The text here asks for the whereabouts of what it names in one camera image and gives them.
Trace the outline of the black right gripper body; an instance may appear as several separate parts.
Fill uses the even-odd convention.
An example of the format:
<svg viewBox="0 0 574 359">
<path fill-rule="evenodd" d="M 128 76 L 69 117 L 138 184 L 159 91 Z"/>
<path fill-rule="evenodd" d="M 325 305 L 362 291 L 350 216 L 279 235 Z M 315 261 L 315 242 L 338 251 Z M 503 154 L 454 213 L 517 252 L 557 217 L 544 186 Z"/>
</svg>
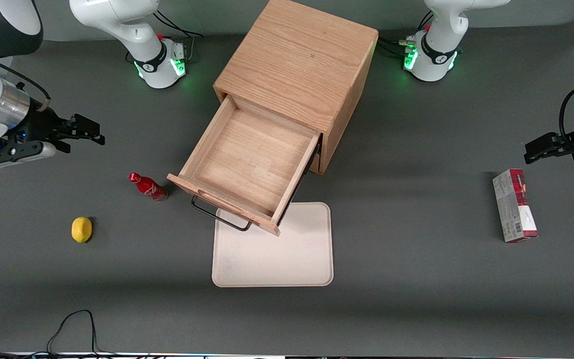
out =
<svg viewBox="0 0 574 359">
<path fill-rule="evenodd" d="M 22 142 L 42 141 L 50 143 L 60 152 L 69 152 L 71 146 L 62 142 L 71 133 L 70 120 L 57 116 L 50 108 L 39 112 L 30 108 L 22 122 Z"/>
</svg>

